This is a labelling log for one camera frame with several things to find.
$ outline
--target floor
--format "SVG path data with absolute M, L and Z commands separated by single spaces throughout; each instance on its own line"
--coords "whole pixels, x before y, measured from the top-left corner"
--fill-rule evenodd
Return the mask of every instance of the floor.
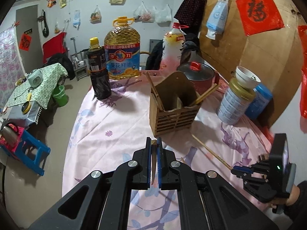
M 5 201 L 8 213 L 19 227 L 29 227 L 62 197 L 66 149 L 76 116 L 90 85 L 90 77 L 79 81 L 66 80 L 65 89 L 69 102 L 56 108 L 48 122 L 51 124 L 48 128 L 40 122 L 34 127 L 39 139 L 45 138 L 46 145 L 51 149 L 45 162 L 44 176 L 36 175 L 19 161 L 7 159 Z

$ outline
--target hand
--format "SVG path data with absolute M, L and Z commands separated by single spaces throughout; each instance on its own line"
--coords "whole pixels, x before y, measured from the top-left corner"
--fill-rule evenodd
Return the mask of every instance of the hand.
M 300 196 L 299 187 L 293 185 L 290 197 L 288 199 L 287 198 L 274 198 L 270 202 L 270 207 L 276 208 L 276 205 L 282 205 L 282 204 L 285 204 L 286 206 L 291 206 L 297 201 L 299 196 Z

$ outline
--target dark cloth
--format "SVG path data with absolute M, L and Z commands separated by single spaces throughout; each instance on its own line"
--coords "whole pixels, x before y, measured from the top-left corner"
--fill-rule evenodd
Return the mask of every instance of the dark cloth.
M 189 52 L 190 51 L 199 51 L 200 42 L 198 37 L 195 34 L 189 33 L 185 35 L 185 41 L 193 42 L 194 45 L 186 44 L 186 46 L 183 47 L 182 50 L 182 61 L 187 62 L 186 59 L 189 60 Z M 159 42 L 155 47 L 153 48 L 152 53 L 149 55 L 147 61 L 146 61 L 146 70 L 159 70 L 160 69 L 160 63 L 162 59 L 162 53 L 163 53 L 163 42 Z
M 63 53 L 56 53 L 48 60 L 48 62 L 43 65 L 43 67 L 50 66 L 55 63 L 60 63 L 68 72 L 68 77 L 70 80 L 76 77 L 73 64 L 70 59 Z
M 146 70 L 159 70 L 163 53 L 163 41 L 155 45 L 146 61 Z
M 176 18 L 181 25 L 189 26 L 183 29 L 185 33 L 198 34 L 207 0 L 184 0 L 179 7 Z
M 300 188 L 300 195 L 297 201 L 285 207 L 284 213 L 289 216 L 293 221 L 288 230 L 306 229 L 307 217 L 307 181 L 301 182 L 298 187 Z

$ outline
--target pot handle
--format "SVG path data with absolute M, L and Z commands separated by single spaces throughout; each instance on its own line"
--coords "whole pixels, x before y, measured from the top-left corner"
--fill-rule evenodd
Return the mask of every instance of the pot handle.
M 201 70 L 201 64 L 193 61 L 190 64 L 190 69 L 193 70 L 193 71 L 200 71 Z
M 218 85 L 220 82 L 220 74 L 216 70 L 214 70 L 214 75 L 215 75 L 214 83 Z

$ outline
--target door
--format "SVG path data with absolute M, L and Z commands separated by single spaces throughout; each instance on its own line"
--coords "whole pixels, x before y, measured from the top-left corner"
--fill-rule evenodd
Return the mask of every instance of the door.
M 16 21 L 19 21 L 19 25 L 16 27 L 18 44 L 22 34 L 32 29 L 32 33 L 29 34 L 32 37 L 29 50 L 19 49 L 25 71 L 30 73 L 33 69 L 43 67 L 43 52 L 38 34 L 37 5 L 17 9 Z

